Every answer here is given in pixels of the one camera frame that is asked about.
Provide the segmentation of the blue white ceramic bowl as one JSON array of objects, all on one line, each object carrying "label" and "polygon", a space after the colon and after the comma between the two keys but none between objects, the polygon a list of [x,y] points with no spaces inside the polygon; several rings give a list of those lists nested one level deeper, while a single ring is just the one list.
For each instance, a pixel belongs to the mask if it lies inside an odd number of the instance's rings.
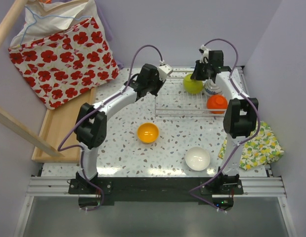
[{"label": "blue white ceramic bowl", "polygon": [[209,96],[222,95],[222,90],[211,79],[205,82],[204,89]]}]

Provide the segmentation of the lime green bowl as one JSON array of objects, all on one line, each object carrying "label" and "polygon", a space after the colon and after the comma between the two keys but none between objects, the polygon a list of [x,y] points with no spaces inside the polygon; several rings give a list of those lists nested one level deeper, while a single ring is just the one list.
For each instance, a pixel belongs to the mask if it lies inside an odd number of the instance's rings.
[{"label": "lime green bowl", "polygon": [[192,74],[188,74],[183,79],[183,87],[190,94],[198,94],[203,90],[203,82],[191,78]]}]

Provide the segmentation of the white wire dish rack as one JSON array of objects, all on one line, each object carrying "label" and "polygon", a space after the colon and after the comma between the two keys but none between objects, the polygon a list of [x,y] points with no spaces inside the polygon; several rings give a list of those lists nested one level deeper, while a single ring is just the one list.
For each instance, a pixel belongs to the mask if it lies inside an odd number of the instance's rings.
[{"label": "white wire dish rack", "polygon": [[192,68],[174,69],[155,98],[155,116],[184,119],[224,116],[225,109],[207,108],[210,96],[204,90],[197,94],[191,94],[185,90],[183,80],[191,73],[193,73]]}]

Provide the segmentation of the red orange plastic bowl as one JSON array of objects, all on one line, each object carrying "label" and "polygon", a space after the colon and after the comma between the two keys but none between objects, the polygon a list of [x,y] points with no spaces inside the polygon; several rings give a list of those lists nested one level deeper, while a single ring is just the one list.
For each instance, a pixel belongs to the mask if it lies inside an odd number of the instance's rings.
[{"label": "red orange plastic bowl", "polygon": [[228,102],[222,95],[212,95],[207,100],[207,109],[213,114],[224,114],[227,107]]}]

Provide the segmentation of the yellow orange plastic bowl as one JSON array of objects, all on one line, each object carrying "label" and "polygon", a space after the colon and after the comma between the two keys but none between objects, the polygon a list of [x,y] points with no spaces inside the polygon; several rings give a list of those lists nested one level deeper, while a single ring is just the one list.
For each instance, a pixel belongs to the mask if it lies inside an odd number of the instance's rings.
[{"label": "yellow orange plastic bowl", "polygon": [[159,129],[153,123],[143,123],[137,129],[137,136],[142,143],[153,143],[159,136]]}]

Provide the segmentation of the white plastic bowl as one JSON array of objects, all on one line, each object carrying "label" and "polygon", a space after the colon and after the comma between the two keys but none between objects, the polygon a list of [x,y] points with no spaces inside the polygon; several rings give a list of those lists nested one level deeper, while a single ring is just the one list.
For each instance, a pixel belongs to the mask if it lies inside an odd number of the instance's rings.
[{"label": "white plastic bowl", "polygon": [[205,170],[210,165],[210,154],[200,147],[190,148],[185,155],[185,162],[194,171]]}]

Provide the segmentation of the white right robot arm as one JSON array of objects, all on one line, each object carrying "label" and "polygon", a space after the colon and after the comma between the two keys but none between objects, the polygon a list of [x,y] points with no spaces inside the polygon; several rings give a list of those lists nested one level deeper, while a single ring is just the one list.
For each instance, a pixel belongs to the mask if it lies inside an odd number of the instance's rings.
[{"label": "white right robot arm", "polygon": [[223,118],[223,128],[226,132],[223,161],[217,174],[200,187],[213,194],[226,194],[238,186],[244,143],[256,128],[258,101],[250,98],[233,80],[234,70],[223,65],[221,50],[210,50],[202,46],[199,51],[202,56],[196,61],[193,78],[212,81],[222,90],[228,102]]}]

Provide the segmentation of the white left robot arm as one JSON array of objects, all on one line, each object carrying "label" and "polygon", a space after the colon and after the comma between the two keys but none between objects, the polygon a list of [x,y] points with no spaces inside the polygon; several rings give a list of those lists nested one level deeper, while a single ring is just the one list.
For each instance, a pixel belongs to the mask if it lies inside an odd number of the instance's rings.
[{"label": "white left robot arm", "polygon": [[107,122],[124,107],[140,100],[147,93],[158,95],[167,77],[173,72],[169,65],[155,67],[144,64],[140,72],[130,77],[124,85],[110,97],[93,105],[85,103],[81,106],[77,118],[79,125],[74,133],[80,145],[80,170],[78,177],[80,189],[86,194],[93,193],[97,188],[96,160],[99,146],[105,141]]}]

